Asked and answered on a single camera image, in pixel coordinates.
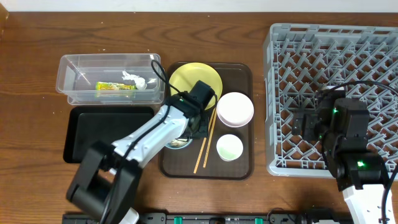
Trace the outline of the yellow plastic plate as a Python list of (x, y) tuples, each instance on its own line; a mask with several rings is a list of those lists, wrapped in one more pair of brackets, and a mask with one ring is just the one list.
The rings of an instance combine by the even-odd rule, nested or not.
[(215, 92), (206, 110), (216, 106), (223, 91), (220, 74), (210, 65), (199, 62), (183, 64), (172, 73), (169, 80), (171, 98), (167, 103), (183, 111), (193, 110), (193, 100), (188, 94), (197, 81), (203, 81)]

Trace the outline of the pink white bowl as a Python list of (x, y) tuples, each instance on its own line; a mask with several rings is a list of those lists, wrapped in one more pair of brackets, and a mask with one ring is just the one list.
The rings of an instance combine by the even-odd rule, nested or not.
[(231, 128), (239, 128), (247, 125), (252, 120), (254, 105), (245, 94), (231, 92), (220, 98), (216, 113), (225, 125)]

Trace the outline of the light blue bowl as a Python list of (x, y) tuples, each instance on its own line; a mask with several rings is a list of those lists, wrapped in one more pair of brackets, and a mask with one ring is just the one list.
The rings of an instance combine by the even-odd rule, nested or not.
[(187, 147), (191, 142), (192, 142), (192, 139), (186, 139), (186, 138), (173, 139), (172, 141), (167, 143), (165, 146), (168, 149), (183, 149), (183, 148)]

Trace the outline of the small white green cup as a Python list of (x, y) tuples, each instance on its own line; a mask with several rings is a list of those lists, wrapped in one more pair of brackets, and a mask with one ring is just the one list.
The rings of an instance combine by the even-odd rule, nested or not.
[(242, 155), (243, 143), (237, 136), (225, 134), (217, 140), (216, 150), (223, 161), (234, 161)]

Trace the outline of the white tissue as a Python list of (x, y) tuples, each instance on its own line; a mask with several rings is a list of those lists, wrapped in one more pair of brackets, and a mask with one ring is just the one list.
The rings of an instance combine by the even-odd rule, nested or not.
[(123, 74), (122, 79), (126, 80), (126, 81), (133, 81), (135, 87), (138, 90), (145, 90), (147, 88), (147, 83), (146, 83), (146, 80), (144, 78), (142, 78), (142, 77), (140, 77), (138, 75), (130, 74), (130, 73), (128, 73), (125, 70), (122, 71), (122, 74)]

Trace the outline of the green snack wrapper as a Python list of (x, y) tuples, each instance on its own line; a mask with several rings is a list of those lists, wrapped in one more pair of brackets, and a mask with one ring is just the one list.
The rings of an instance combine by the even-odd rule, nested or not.
[(123, 83), (114, 82), (97, 82), (95, 90), (135, 90), (135, 85), (126, 85)]

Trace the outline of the pile of cooked rice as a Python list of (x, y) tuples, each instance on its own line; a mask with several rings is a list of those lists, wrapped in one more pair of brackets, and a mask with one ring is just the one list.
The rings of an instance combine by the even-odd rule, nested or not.
[(177, 148), (177, 147), (184, 147), (185, 145), (187, 145), (189, 142), (189, 140), (186, 139), (174, 139), (172, 141), (169, 142), (169, 146), (172, 148)]

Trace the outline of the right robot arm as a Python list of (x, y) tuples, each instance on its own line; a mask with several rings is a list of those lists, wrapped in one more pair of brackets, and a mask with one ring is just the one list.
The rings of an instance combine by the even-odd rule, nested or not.
[(343, 193), (354, 223), (394, 223), (391, 185), (383, 158), (367, 148), (366, 103), (343, 90), (317, 92), (314, 110), (294, 114), (292, 134), (321, 144), (323, 160)]

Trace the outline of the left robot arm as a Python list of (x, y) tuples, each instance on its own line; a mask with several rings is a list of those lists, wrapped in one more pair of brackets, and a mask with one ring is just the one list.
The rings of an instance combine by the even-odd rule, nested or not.
[(67, 200), (99, 223), (137, 223), (132, 204), (144, 167), (172, 140), (205, 136), (205, 109), (215, 97), (211, 86), (198, 81), (190, 91), (170, 96), (153, 118), (125, 138), (94, 143), (67, 190)]

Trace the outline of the grey plastic dishwasher rack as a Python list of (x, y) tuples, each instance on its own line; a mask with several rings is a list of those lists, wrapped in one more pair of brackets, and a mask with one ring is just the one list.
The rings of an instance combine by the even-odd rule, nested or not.
[(266, 167), (274, 176), (329, 178), (319, 142), (292, 134), (294, 111), (313, 110), (316, 92), (344, 84), (366, 103), (368, 148), (397, 165), (397, 29), (273, 24), (264, 41)]

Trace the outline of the right wooden chopstick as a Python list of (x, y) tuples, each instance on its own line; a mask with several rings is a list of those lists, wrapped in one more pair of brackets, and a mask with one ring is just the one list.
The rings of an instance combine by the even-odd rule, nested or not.
[(204, 162), (203, 162), (203, 168), (205, 168), (206, 165), (207, 165), (208, 156), (209, 156), (209, 153), (210, 153), (211, 141), (212, 141), (212, 138), (213, 138), (213, 132), (214, 132), (214, 128), (215, 128), (215, 122), (216, 122), (216, 108), (213, 110), (212, 116), (211, 116), (210, 135), (209, 135), (208, 142), (207, 142), (206, 154), (205, 154), (205, 159), (204, 159)]

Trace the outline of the wooden chopstick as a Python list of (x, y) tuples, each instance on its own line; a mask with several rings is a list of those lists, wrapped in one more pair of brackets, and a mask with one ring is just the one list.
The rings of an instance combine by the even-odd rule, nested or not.
[(205, 168), (206, 165), (207, 165), (208, 156), (209, 156), (209, 153), (210, 153), (211, 141), (212, 141), (212, 138), (213, 138), (213, 132), (214, 132), (214, 128), (215, 128), (215, 122), (216, 122), (216, 108), (213, 110), (212, 116), (211, 116), (210, 135), (209, 135), (208, 142), (207, 142), (206, 154), (205, 154), (205, 159), (204, 159), (204, 162), (203, 162), (203, 168)]
[(214, 121), (214, 118), (215, 118), (215, 114), (216, 114), (216, 109), (214, 109), (214, 110), (212, 111), (212, 114), (211, 114), (211, 116), (210, 116), (209, 126), (208, 126), (209, 135), (208, 135), (208, 137), (205, 137), (205, 138), (203, 139), (203, 142), (202, 142), (202, 144), (201, 144), (200, 152), (199, 152), (198, 157), (197, 157), (197, 162), (196, 162), (195, 168), (194, 168), (194, 170), (193, 170), (193, 173), (194, 173), (194, 174), (197, 173), (198, 166), (200, 165), (201, 156), (202, 156), (202, 154), (203, 154), (203, 150), (204, 150), (204, 147), (205, 147), (205, 145), (206, 145), (207, 139), (212, 137), (212, 134), (213, 134), (213, 125), (214, 125), (214, 122), (213, 122), (213, 121)]

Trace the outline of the left wooden chopstick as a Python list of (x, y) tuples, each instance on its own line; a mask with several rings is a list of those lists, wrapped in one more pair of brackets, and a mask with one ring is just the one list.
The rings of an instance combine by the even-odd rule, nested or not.
[(203, 154), (203, 150), (204, 150), (204, 147), (205, 147), (205, 145), (206, 145), (207, 139), (212, 137), (212, 134), (213, 134), (213, 125), (214, 125), (214, 122), (213, 122), (213, 121), (214, 121), (214, 118), (215, 118), (215, 114), (216, 114), (216, 109), (214, 109), (214, 110), (212, 111), (212, 114), (211, 114), (211, 116), (210, 116), (209, 126), (208, 126), (209, 135), (208, 135), (208, 137), (205, 137), (205, 138), (203, 139), (203, 142), (202, 142), (202, 144), (201, 144), (200, 152), (199, 152), (198, 157), (197, 157), (197, 162), (196, 162), (195, 168), (194, 168), (194, 170), (193, 170), (193, 173), (194, 173), (194, 174), (197, 173), (198, 166), (200, 165), (201, 156), (202, 156), (202, 154)]

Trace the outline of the dark brown serving tray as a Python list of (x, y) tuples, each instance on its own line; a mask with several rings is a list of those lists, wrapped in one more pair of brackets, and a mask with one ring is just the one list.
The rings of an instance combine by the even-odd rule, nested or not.
[[(222, 94), (240, 92), (252, 97), (252, 73), (241, 63), (209, 63), (221, 77)], [(225, 134), (233, 134), (243, 143), (242, 155), (234, 161), (223, 161), (217, 153), (217, 140)], [(250, 121), (240, 128), (230, 128), (223, 124), (216, 115), (215, 128), (210, 146), (207, 165), (203, 168), (207, 142), (201, 156), (197, 173), (193, 170), (197, 162), (203, 139), (194, 139), (183, 149), (164, 148), (159, 156), (159, 169), (167, 177), (189, 179), (244, 180), (254, 168), (254, 124)]]

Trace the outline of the clear plastic bin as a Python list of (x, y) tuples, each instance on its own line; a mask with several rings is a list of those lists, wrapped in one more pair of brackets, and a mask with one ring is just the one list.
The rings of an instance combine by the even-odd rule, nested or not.
[[(157, 76), (157, 54), (75, 54), (60, 59), (56, 91), (68, 96), (71, 105), (157, 105), (165, 98), (165, 83)], [(123, 80), (122, 71), (146, 80), (145, 90), (95, 90), (97, 82), (134, 85)]]

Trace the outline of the black plastic tray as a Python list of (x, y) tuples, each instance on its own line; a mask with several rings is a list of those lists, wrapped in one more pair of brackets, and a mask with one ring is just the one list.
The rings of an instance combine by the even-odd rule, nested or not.
[(77, 106), (70, 112), (63, 160), (79, 164), (96, 141), (122, 139), (154, 116), (148, 106)]

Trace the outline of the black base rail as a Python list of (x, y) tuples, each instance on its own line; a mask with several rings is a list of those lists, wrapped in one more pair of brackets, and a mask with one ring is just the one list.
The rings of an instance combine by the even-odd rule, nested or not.
[(164, 213), (145, 213), (140, 215), (140, 224), (256, 224), (256, 223), (353, 223), (347, 218), (311, 218), (310, 222), (303, 216), (298, 219), (295, 215), (271, 214), (271, 215), (166, 215)]

